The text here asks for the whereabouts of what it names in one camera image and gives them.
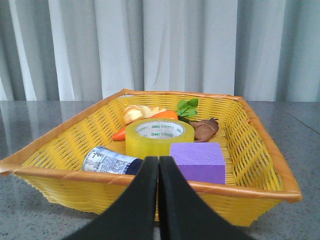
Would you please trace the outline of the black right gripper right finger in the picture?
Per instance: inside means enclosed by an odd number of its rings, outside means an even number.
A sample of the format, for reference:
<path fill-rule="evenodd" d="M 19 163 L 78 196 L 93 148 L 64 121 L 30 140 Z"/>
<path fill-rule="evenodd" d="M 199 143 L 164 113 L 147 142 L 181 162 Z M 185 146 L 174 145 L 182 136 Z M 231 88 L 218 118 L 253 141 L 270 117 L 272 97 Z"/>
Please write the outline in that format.
<path fill-rule="evenodd" d="M 159 158 L 158 216 L 162 240 L 252 240 L 213 211 L 171 156 Z"/>

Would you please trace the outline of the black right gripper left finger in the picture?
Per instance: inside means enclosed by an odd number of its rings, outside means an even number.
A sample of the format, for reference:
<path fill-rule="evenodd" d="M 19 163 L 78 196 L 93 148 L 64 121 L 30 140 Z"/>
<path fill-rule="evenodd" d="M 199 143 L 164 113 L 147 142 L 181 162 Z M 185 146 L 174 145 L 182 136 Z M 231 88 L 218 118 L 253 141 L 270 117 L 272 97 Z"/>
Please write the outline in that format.
<path fill-rule="evenodd" d="M 99 217 L 66 240 L 152 240 L 159 160 L 148 156 L 127 189 Z"/>

